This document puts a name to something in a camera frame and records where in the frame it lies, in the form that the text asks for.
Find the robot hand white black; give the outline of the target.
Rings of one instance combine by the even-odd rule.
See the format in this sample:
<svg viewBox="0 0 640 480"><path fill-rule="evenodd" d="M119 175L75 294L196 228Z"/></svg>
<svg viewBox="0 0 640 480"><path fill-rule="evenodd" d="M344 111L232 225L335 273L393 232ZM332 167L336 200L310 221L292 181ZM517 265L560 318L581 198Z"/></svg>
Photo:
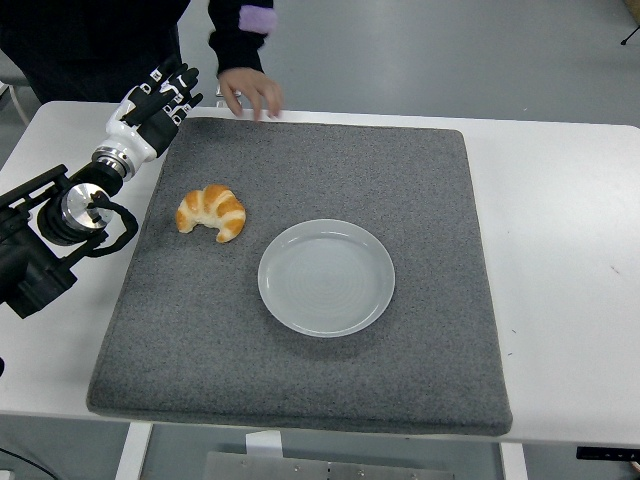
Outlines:
<svg viewBox="0 0 640 480"><path fill-rule="evenodd" d="M108 134L119 140L132 140L148 151L147 158L158 158L203 99L201 93L192 92L198 76L197 68L169 57L129 91L108 122Z"/></svg>

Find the person's hand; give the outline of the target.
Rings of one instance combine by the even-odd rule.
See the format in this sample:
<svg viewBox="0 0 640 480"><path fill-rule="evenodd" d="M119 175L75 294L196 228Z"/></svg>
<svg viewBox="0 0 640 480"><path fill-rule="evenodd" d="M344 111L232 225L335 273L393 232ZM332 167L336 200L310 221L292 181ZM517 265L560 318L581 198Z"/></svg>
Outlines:
<svg viewBox="0 0 640 480"><path fill-rule="evenodd" d="M261 120L263 112L268 118L280 116L284 104L283 90L263 72L251 68L228 69L218 75L218 82L229 110L236 117L243 115L237 93L249 101L255 121Z"/></svg>

